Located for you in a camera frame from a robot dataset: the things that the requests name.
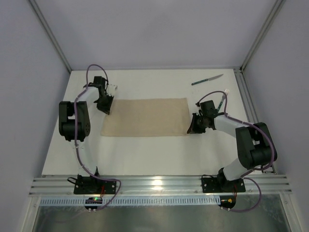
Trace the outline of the beige cloth napkin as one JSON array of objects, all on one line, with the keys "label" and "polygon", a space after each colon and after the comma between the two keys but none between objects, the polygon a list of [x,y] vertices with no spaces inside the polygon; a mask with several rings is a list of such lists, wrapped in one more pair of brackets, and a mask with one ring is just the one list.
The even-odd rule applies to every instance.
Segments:
[{"label": "beige cloth napkin", "polygon": [[105,116],[106,137],[185,136],[190,125],[186,98],[115,100]]}]

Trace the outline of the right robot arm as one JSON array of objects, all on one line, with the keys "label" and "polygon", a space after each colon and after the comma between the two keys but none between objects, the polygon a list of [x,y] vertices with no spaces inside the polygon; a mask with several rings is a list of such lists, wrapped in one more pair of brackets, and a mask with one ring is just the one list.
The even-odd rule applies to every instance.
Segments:
[{"label": "right robot arm", "polygon": [[265,123],[250,124],[218,112],[213,101],[197,103],[188,134],[206,130],[222,131],[236,139],[237,158],[221,168],[216,176],[203,175],[203,193],[245,192],[243,178],[259,166],[266,167],[277,160],[277,151]]}]

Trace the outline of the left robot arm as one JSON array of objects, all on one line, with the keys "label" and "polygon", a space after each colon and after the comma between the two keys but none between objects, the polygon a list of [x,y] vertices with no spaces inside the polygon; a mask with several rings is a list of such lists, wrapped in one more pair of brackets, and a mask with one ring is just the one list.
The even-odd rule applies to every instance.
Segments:
[{"label": "left robot arm", "polygon": [[91,154],[88,136],[91,132],[89,107],[109,115],[117,86],[110,85],[107,78],[95,76],[93,82],[86,84],[74,101],[59,103],[58,128],[74,150],[79,164],[79,175],[87,173],[90,177],[102,180],[98,166]]}]

